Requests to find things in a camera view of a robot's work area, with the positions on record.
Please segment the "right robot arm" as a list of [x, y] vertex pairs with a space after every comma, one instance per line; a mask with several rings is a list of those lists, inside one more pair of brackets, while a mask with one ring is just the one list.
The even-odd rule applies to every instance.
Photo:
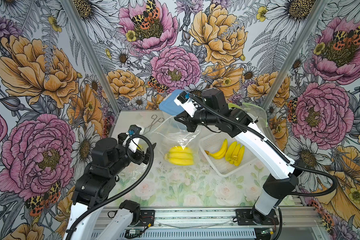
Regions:
[[184, 124], [193, 133], [198, 126], [215, 126], [227, 133], [250, 150], [270, 171], [263, 190], [255, 205], [247, 214], [247, 219], [262, 225], [271, 210], [277, 207], [286, 196], [307, 196], [295, 188], [298, 176], [304, 172], [321, 175], [332, 180], [331, 186], [320, 193], [310, 193], [310, 197], [320, 197], [332, 193], [338, 185], [337, 179], [323, 171], [308, 169], [296, 163], [274, 145], [257, 127], [244, 110], [230, 109], [224, 94], [218, 89], [208, 89], [201, 97], [181, 91], [175, 95], [174, 102], [183, 108], [175, 120]]

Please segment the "panda zip-top bag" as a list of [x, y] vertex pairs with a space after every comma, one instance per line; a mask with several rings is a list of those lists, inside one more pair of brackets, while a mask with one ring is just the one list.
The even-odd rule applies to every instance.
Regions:
[[243, 111], [247, 112], [248, 114], [250, 114], [250, 116], [253, 119], [257, 119], [260, 122], [260, 125], [263, 127], [268, 127], [268, 119], [267, 119], [267, 114], [266, 111], [254, 104], [250, 104], [250, 103], [242, 103], [241, 106], [238, 106], [236, 104], [233, 103], [228, 103], [228, 107], [230, 109], [233, 108], [238, 108], [238, 109], [242, 109]]

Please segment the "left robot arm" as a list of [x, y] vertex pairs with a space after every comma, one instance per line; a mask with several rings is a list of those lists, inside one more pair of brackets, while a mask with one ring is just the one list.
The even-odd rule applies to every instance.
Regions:
[[[131, 125], [116, 139], [104, 138], [96, 143], [91, 152], [92, 162], [76, 181], [65, 240], [89, 240], [102, 209], [132, 191], [149, 174], [156, 145], [144, 136], [144, 131], [144, 127]], [[145, 164], [146, 169], [131, 186], [110, 197], [119, 174], [130, 163]]]

